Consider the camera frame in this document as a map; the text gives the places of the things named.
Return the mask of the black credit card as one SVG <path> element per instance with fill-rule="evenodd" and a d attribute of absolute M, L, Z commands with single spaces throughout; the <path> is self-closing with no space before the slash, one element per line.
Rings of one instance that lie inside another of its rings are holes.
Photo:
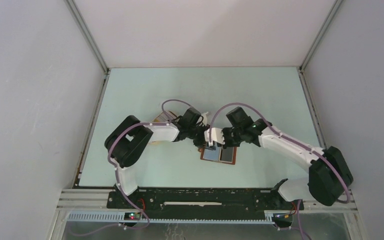
<path fill-rule="evenodd" d="M 220 161 L 232 164 L 235 159 L 235 148 L 227 147 L 221 150 Z"/>

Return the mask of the brown leather card holder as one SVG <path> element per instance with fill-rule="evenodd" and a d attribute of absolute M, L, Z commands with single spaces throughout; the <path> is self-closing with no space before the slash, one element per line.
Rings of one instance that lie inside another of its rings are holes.
<path fill-rule="evenodd" d="M 237 147 L 229 147 L 229 148 L 235 148 L 233 163 L 220 161 L 220 156 L 223 149 L 223 147 L 221 146 L 215 145 L 214 148 L 205 148 L 205 147 L 199 148 L 198 152 L 200 153 L 200 159 L 203 161 L 210 161 L 210 162 L 219 163 L 219 164 L 235 165 L 236 156 L 237 156 Z"/>

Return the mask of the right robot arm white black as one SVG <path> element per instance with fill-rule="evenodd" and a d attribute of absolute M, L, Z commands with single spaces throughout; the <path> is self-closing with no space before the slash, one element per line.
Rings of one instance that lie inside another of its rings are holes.
<path fill-rule="evenodd" d="M 302 199 L 304 189 L 319 203 L 332 206 L 335 202 L 349 203 L 349 187 L 354 177 L 342 152 L 334 147 L 321 148 L 304 143 L 285 134 L 265 118 L 253 120 L 238 106 L 226 114 L 231 127 L 221 130 L 223 145 L 238 147 L 241 143 L 275 151 L 288 157 L 307 172 L 307 182 L 286 180 L 271 194 L 271 204 L 284 209 L 292 200 Z"/>

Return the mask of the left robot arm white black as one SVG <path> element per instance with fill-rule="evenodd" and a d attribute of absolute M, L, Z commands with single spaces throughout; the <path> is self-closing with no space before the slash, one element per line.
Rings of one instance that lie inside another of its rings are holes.
<path fill-rule="evenodd" d="M 115 187 L 121 192 L 118 201 L 125 208 L 133 208 L 138 202 L 135 192 L 138 184 L 133 165 L 149 143 L 175 143 L 190 139 L 198 148 L 207 144 L 205 132 L 209 128 L 208 112 L 201 113 L 189 107 L 183 115 L 165 114 L 167 119 L 154 122 L 141 122 L 134 115 L 129 115 L 104 142 L 108 151 L 107 161 L 115 171 Z"/>

